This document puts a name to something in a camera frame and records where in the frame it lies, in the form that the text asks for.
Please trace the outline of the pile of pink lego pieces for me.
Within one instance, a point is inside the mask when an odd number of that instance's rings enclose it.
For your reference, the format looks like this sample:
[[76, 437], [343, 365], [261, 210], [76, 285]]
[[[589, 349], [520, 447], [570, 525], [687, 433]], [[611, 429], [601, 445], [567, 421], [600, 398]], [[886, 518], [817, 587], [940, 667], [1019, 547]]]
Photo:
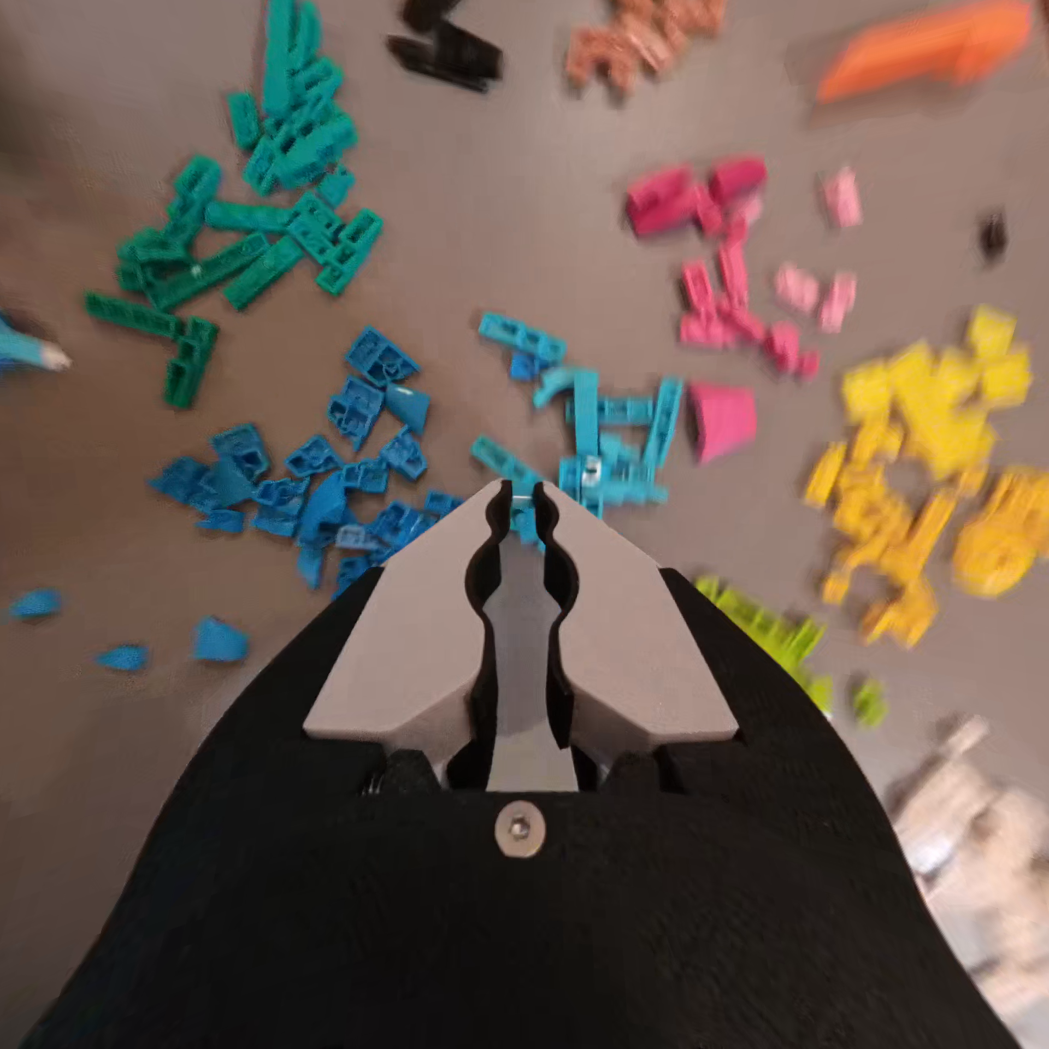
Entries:
[[[759, 216], [768, 180], [765, 160], [740, 156], [718, 163], [706, 179], [689, 166], [678, 166], [637, 181], [626, 193], [624, 212], [636, 237], [651, 237], [694, 224], [715, 242], [720, 290], [706, 262], [683, 264], [681, 285], [685, 311], [679, 341], [711, 350], [756, 347], [778, 374], [807, 381], [820, 370], [820, 354], [802, 348], [797, 327], [789, 321], [767, 323], [751, 309], [746, 243]], [[862, 205], [854, 170], [842, 167], [821, 181], [822, 204], [835, 229], [862, 223]], [[857, 280], [836, 274], [825, 286], [807, 270], [785, 263], [773, 279], [784, 308], [815, 319], [822, 334], [838, 334], [854, 308]], [[698, 430], [699, 463], [708, 463], [746, 447], [756, 437], [756, 408], [746, 389], [687, 384]]]

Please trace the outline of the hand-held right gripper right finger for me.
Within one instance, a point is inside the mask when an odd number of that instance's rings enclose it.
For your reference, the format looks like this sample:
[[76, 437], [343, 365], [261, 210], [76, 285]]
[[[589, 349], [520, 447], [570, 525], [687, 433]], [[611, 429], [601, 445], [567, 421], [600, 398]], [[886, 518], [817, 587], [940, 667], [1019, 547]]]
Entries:
[[609, 768], [628, 753], [733, 738], [738, 721], [660, 564], [549, 481], [533, 506], [558, 609], [545, 661], [558, 746]]

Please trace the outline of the pile of coral lego pieces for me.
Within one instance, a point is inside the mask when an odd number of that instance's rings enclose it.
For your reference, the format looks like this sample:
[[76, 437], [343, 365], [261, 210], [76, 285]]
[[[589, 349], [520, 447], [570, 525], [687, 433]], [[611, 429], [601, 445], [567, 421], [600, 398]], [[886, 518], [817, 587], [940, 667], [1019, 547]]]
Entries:
[[603, 24], [570, 33], [563, 71], [570, 87], [581, 91], [602, 80], [612, 97], [634, 92], [643, 78], [672, 72], [693, 40], [715, 38], [725, 1], [616, 1]]

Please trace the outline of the blue and white lego model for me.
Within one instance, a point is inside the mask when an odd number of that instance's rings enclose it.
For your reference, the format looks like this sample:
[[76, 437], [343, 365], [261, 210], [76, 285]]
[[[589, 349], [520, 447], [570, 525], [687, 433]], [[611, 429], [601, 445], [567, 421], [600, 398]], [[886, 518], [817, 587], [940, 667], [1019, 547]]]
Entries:
[[1, 376], [25, 368], [60, 373], [71, 367], [72, 359], [59, 346], [18, 331], [7, 316], [1, 314]]

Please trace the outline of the pile of blue lego pieces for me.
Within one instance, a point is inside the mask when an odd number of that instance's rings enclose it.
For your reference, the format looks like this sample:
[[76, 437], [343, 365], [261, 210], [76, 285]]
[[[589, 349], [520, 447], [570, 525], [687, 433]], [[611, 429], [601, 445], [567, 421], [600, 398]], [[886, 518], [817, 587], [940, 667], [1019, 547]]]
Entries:
[[340, 551], [334, 596], [464, 504], [429, 490], [421, 505], [389, 499], [371, 518], [360, 517], [360, 498], [386, 496], [394, 477], [419, 481], [426, 474], [421, 438], [430, 400], [409, 386], [420, 365], [373, 326], [354, 339], [345, 360], [348, 374], [327, 403], [327, 422], [348, 451], [361, 452], [376, 423], [394, 418], [397, 432], [374, 455], [349, 458], [315, 434], [278, 464], [258, 427], [247, 423], [209, 438], [209, 458], [178, 456], [148, 480], [157, 495], [193, 511], [199, 530], [239, 535], [251, 528], [290, 541], [312, 590], [320, 587], [327, 555]]

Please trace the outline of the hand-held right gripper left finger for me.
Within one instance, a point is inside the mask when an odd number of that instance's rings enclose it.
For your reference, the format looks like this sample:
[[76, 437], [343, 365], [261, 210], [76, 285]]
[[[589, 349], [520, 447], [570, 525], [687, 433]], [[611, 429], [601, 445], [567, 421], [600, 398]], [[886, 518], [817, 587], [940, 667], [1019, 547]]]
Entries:
[[490, 772], [497, 729], [494, 629], [512, 488], [492, 481], [374, 571], [304, 721], [317, 740], [418, 751], [435, 772]]

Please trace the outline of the pile of turquoise lego pieces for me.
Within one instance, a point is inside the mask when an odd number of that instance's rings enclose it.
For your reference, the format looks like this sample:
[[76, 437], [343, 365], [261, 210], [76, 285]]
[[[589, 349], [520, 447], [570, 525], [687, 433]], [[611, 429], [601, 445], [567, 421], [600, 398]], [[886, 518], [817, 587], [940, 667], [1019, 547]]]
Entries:
[[520, 320], [485, 311], [483, 340], [510, 354], [510, 374], [532, 387], [537, 410], [557, 402], [573, 441], [558, 464], [557, 485], [601, 518], [624, 505], [665, 505], [662, 471], [675, 443], [685, 383], [664, 376], [649, 397], [606, 397], [594, 369], [568, 364], [568, 343]]

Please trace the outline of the black lego piece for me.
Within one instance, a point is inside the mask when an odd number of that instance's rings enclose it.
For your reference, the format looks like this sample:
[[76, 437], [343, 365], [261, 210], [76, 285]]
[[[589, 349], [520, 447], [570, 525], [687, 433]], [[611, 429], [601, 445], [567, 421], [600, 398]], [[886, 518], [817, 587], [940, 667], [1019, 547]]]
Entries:
[[486, 93], [504, 79], [504, 52], [451, 21], [459, 1], [405, 1], [400, 18], [413, 36], [390, 34], [386, 46], [401, 68]]

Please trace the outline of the pile of yellow lego pieces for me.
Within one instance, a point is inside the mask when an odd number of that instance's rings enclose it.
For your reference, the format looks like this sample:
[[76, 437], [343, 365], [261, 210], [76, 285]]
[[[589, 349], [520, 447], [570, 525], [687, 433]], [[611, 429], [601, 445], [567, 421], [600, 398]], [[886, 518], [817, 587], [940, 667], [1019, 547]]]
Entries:
[[844, 605], [859, 573], [885, 584], [859, 620], [864, 644], [913, 649], [929, 631], [939, 603], [927, 570], [957, 513], [976, 502], [954, 535], [954, 584], [996, 599], [1047, 563], [1047, 470], [991, 468], [991, 415], [1023, 406], [1032, 378], [1016, 318], [986, 305], [962, 348], [920, 340], [845, 372], [850, 430], [815, 461], [802, 502], [828, 512], [841, 538], [820, 582], [825, 605]]

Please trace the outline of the pile of teal lego pieces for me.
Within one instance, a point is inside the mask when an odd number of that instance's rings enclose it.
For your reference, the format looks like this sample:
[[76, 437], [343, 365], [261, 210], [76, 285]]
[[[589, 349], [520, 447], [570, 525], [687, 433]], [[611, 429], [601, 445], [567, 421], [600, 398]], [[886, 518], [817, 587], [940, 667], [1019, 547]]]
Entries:
[[220, 164], [193, 156], [173, 180], [164, 223], [117, 247], [115, 279], [129, 298], [84, 295], [93, 320], [170, 344], [170, 408], [193, 407], [218, 337], [214, 322], [180, 308], [220, 290], [230, 308], [244, 311], [305, 260], [318, 287], [340, 297], [382, 233], [372, 210], [338, 212], [354, 185], [343, 159], [358, 133], [338, 103], [343, 70], [322, 53], [322, 33], [312, 2], [267, 2], [258, 90], [227, 98], [241, 176], [260, 202], [221, 199]]

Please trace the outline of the orange brick separator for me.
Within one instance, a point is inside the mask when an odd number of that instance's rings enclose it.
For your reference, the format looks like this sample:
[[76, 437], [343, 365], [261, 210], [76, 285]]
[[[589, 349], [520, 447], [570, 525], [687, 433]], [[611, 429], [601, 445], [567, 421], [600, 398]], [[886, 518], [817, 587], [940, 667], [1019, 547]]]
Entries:
[[843, 102], [918, 80], [975, 84], [1016, 58], [1032, 24], [1029, 2], [981, 1], [870, 26], [848, 40], [815, 99]]

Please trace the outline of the pile of white lego pieces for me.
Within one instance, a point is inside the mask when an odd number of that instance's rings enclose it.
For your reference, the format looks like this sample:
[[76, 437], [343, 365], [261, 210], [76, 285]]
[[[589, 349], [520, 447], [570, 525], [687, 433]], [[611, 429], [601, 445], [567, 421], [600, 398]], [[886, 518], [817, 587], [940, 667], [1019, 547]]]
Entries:
[[984, 718], [959, 718], [901, 789], [894, 832], [937, 924], [1004, 1023], [1047, 1003], [1047, 806], [981, 771]]

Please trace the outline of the pile of lime lego pieces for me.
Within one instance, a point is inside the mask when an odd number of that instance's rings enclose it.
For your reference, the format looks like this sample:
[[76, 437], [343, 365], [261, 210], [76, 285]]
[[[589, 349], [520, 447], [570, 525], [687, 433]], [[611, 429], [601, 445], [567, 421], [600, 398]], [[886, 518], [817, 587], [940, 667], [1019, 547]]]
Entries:
[[[778, 663], [825, 718], [832, 721], [839, 689], [832, 675], [820, 675], [811, 662], [827, 631], [823, 623], [810, 616], [773, 611], [715, 575], [701, 575], [693, 585]], [[859, 668], [845, 677], [845, 703], [848, 713], [859, 728], [877, 729], [889, 714], [885, 684]]]

